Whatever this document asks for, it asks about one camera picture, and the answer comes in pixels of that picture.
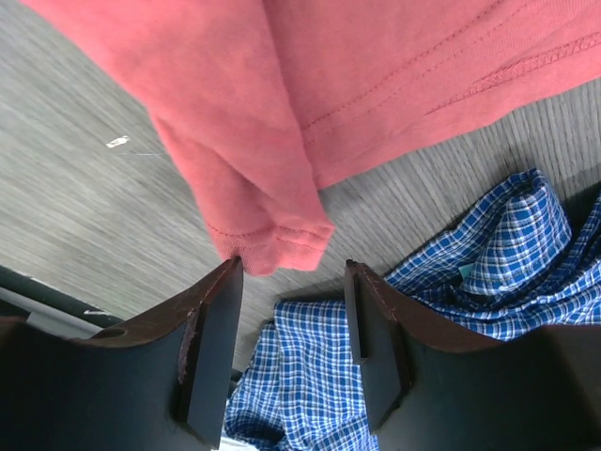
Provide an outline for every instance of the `folded fabric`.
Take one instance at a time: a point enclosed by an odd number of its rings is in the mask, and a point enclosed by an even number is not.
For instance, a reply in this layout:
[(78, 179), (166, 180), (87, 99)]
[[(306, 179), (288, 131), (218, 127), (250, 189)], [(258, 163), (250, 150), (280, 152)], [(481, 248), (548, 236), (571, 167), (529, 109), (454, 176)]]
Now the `folded fabric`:
[(557, 195), (533, 169), (485, 194), (456, 229), (386, 279), (452, 321), (501, 340), (544, 324), (600, 324), (600, 231), (601, 195), (572, 240)]
[(275, 306), (229, 401), (224, 428), (262, 451), (378, 450), (342, 301)]
[(594, 0), (24, 0), (148, 109), (223, 257), (312, 270), (317, 190), (601, 74)]

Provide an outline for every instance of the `wood grain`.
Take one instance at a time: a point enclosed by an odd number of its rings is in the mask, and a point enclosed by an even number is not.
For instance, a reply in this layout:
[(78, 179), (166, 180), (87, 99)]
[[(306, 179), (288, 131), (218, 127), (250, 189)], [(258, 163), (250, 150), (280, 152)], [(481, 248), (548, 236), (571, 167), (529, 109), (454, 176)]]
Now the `wood grain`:
[[(128, 318), (219, 264), (140, 104), (13, 0), (0, 49), (1, 265)], [(387, 271), (510, 174), (536, 165), (562, 199), (596, 184), (600, 110), (594, 81), (325, 190), (337, 231), (319, 269), (247, 277), (235, 366), (277, 299), (341, 288), (349, 257)]]

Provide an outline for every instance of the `checkered cloth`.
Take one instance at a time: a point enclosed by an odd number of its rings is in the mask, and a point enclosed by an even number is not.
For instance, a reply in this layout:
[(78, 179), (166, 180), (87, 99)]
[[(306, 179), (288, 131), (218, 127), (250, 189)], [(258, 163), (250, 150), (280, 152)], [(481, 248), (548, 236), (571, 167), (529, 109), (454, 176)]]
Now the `checkered cloth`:
[(378, 450), (342, 301), (283, 302), (225, 412), (229, 437), (260, 450)]
[[(481, 334), (509, 340), (543, 324), (601, 323), (601, 196), (572, 239), (533, 169), (487, 193), (455, 230), (386, 280)], [(232, 396), (225, 430), (261, 450), (376, 450), (344, 303), (278, 303)]]
[[(387, 281), (473, 331), (511, 340), (544, 324), (601, 323), (601, 195), (577, 237), (547, 178), (515, 174)], [(460, 268), (472, 267), (462, 280)]]

